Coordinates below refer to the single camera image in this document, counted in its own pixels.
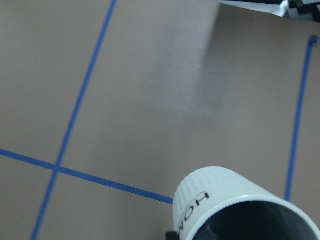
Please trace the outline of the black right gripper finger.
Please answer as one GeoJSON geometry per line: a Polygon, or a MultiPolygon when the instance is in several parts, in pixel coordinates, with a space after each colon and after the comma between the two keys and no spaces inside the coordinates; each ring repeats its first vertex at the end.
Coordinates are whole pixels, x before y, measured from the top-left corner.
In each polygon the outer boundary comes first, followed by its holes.
{"type": "Polygon", "coordinates": [[[167,231],[165,233],[166,240],[177,240],[177,232],[176,231],[167,231]]]}

